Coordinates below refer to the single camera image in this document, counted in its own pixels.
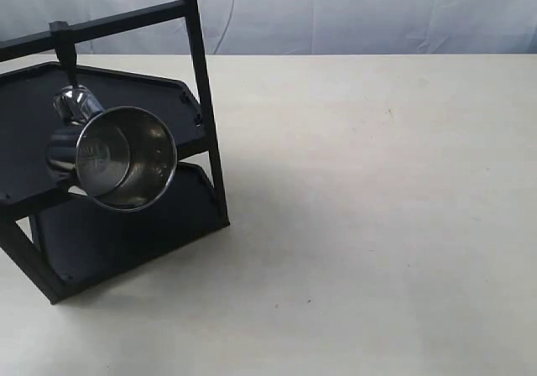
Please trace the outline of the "black two-tier shelf rack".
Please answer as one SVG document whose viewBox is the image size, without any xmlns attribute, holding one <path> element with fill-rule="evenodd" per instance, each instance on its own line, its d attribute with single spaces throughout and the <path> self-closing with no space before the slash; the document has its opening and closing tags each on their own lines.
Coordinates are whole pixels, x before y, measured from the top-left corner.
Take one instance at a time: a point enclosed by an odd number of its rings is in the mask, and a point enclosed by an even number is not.
<svg viewBox="0 0 537 376">
<path fill-rule="evenodd" d="M 176 18 L 196 91 L 79 65 L 76 45 Z M 229 225 L 197 0 L 177 0 L 1 44 L 1 248 L 51 304 Z"/>
</svg>

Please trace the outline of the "stainless steel mug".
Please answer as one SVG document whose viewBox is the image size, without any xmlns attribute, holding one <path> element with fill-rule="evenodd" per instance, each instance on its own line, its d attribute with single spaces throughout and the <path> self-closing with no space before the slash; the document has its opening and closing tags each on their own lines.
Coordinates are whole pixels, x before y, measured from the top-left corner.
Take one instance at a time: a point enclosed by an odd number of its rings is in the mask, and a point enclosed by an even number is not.
<svg viewBox="0 0 537 376">
<path fill-rule="evenodd" d="M 138 212 L 158 201 L 174 179 L 175 139 L 153 113 L 134 106 L 105 108 L 85 86 L 53 98 L 62 122 L 45 153 L 50 177 L 72 195 L 115 212 Z"/>
</svg>

